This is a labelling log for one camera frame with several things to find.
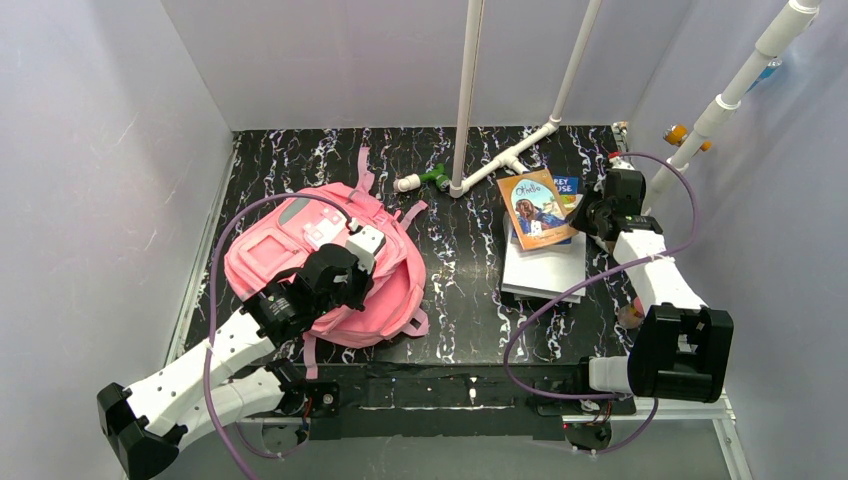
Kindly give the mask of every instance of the robotic arm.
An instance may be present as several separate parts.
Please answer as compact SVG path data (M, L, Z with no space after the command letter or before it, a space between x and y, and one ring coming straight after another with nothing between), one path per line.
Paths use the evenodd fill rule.
M641 215L645 177L620 157L606 178L587 185L569 217L619 264L666 251L662 229ZM629 356L591 358L588 387L598 392L711 403L724 384L733 320L692 291L672 258L627 270L647 314Z
M207 349L212 351L211 383L220 385L308 331L328 311L342 305L363 310L375 257L384 244L381 232L365 226L344 247L322 245L301 268L280 272L246 299L217 330L214 346L204 340L144 380L103 388L97 394L100 426L129 478L155 476L181 449L212 430L202 390ZM286 394L302 395L303 385L303 377L282 360L215 388L212 396L222 423L228 424L276 409Z

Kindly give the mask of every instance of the gray floor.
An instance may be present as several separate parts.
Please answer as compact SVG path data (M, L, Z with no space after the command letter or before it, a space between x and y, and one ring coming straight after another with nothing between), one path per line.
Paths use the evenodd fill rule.
M614 424L613 443L638 422ZM258 425L246 430L259 442ZM269 448L293 434L266 432ZM592 459L567 444L529 437L357 438L311 442L285 461L265 460L242 450L263 479L665 479L730 478L712 422L658 421L626 448ZM243 478L221 440L207 435L180 454L159 480Z

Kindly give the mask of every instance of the white book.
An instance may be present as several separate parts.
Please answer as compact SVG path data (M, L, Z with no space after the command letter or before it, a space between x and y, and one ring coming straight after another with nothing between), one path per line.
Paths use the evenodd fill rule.
M551 299L586 280L586 234L581 232L571 237L568 248L552 245L525 251L517 241L511 241L512 229L512 221L505 215L507 242L501 291ZM581 288L565 301L580 303L580 297L585 294L586 289Z

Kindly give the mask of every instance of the black marble table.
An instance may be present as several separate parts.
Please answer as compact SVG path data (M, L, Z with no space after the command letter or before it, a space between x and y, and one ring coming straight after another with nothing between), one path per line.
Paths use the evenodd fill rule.
M532 128L473 128L469 132L466 175L504 148L532 132ZM454 200L432 185L397 194L392 181L422 173L437 163L450 167L454 152L453 128L373 128L340 130L247 131L238 134L236 158L217 225L219 235L230 218L249 203L267 195L294 192L331 182L356 184L356 159L361 146L371 147L370 170L376 175L372 195L390 212L406 211L418 200L429 205L409 229L427 266L427 285L421 307L429 314L430 332L411 339L401 334L374 347L351 349L318 340L319 363L360 363L369 360L419 364L495 364L516 325L543 301L516 301L499 290L505 240L504 204L494 177ZM521 155L531 169L547 166L555 175L579 176L593 181L606 154L615 150L609 127L562 127ZM497 176L505 176L498 171ZM248 215L241 232L269 205ZM587 274L610 268L613 261L588 242ZM217 272L225 285L223 270ZM632 345L628 333L615 323L619 306L631 301L629 281L623 274L590 286L579 305L560 304L527 330L513 350L514 362L575 362L586 355L623 354ZM191 348L208 333L208 283L199 292L199 308L185 339ZM239 307L228 288L217 299L219 319ZM277 356L298 360L302 342L285 345Z

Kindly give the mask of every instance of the white wall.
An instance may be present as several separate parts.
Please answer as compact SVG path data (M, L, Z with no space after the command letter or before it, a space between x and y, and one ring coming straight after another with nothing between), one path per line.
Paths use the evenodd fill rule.
M233 130L455 125L462 0L163 0ZM471 121L547 120L588 0L489 0ZM566 124L627 119L690 1L605 0Z
M669 156L662 131L692 124L783 4L698 2L633 119L633 149ZM687 172L704 224L679 265L735 320L726 386L756 478L844 477L846 22L848 5L823 2ZM689 226L681 190L655 209L670 243Z
M161 366L231 134L159 2L3 2L0 465L118 478L97 391Z

